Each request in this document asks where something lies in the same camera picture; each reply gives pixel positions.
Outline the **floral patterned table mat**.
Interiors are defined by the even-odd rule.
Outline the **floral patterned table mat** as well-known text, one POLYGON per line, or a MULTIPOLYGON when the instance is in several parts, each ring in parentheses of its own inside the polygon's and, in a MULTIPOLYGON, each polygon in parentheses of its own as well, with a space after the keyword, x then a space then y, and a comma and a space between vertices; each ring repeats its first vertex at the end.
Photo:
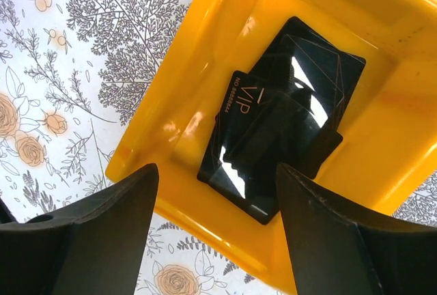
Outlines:
MULTIPOLYGON (((152 81, 152 74, 134 76, 127 108, 103 94, 102 86, 114 76, 107 62, 118 46, 111 50, 92 52, 92 47, 104 41, 96 40, 87 31, 88 42, 82 41, 81 31, 69 25, 70 0, 1 0, 1 130, 6 122, 16 120, 25 137, 26 148, 16 151, 12 138, 1 137, 2 200, 20 221, 66 206, 112 185, 104 176, 113 150, 125 131, 133 110, 152 81)), ((174 33, 180 26, 192 0, 171 0, 164 4, 169 9, 165 22, 163 49, 152 48, 157 41, 149 41, 145 58, 163 56, 174 33)), ((413 223, 436 227, 436 159, 435 168, 426 180, 409 192, 409 197, 398 205, 394 217, 413 223)), ((152 264, 183 268, 175 281, 197 284, 199 294, 283 294, 247 274, 222 253, 195 236, 180 229, 161 216, 154 215, 145 248, 145 262, 140 268, 134 294, 160 293, 154 281, 152 264), (207 272, 195 270, 195 256, 204 250, 211 261, 207 272)))

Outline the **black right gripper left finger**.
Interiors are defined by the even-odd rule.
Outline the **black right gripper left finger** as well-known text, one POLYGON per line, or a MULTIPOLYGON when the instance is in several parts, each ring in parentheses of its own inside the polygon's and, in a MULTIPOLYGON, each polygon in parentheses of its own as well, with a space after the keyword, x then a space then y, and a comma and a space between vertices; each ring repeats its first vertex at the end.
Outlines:
POLYGON ((1 204, 1 293, 133 294, 158 181, 148 164, 26 223, 1 204))

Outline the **black card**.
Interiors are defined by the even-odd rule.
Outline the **black card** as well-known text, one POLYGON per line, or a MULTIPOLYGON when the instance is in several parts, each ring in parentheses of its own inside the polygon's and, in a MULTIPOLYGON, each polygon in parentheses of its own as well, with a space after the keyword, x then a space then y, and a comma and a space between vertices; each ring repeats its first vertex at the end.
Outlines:
POLYGON ((307 90, 308 110, 337 129, 365 68, 362 57, 339 50, 298 17, 282 26, 250 74, 281 90, 307 90))
POLYGON ((279 211, 274 174, 292 134, 291 90, 282 73, 235 71, 197 174, 263 225, 279 211))

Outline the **yellow plastic bin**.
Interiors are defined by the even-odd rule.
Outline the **yellow plastic bin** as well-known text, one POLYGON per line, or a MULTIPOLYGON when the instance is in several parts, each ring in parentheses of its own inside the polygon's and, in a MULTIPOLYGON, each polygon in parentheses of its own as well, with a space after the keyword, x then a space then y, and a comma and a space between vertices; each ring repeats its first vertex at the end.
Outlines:
POLYGON ((436 293, 436 0, 193 0, 108 167, 288 294, 436 293))

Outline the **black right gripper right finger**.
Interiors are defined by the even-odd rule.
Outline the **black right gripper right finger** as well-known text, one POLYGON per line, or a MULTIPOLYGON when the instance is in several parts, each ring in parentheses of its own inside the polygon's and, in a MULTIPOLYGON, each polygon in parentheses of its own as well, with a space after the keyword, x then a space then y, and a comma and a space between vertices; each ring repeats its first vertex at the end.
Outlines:
POLYGON ((435 294, 436 228, 361 206, 279 164, 298 294, 435 294))

